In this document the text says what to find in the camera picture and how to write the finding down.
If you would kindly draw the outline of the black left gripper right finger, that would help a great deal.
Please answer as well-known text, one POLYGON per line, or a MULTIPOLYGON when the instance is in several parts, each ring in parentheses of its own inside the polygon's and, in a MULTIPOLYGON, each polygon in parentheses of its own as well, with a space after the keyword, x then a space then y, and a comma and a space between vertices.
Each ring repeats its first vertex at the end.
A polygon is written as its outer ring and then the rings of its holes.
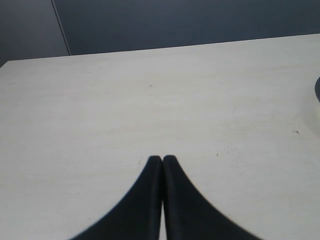
POLYGON ((177 158, 163 158, 168 240, 252 240, 253 235, 213 207, 189 180, 177 158))

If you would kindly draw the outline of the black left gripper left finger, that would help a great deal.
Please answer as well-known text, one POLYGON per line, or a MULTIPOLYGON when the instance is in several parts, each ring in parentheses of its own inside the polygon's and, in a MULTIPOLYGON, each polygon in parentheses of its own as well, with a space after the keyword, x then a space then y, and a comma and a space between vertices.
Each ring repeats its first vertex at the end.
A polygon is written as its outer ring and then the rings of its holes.
POLYGON ((126 195, 74 240, 158 240, 162 215, 163 162, 150 156, 126 195))

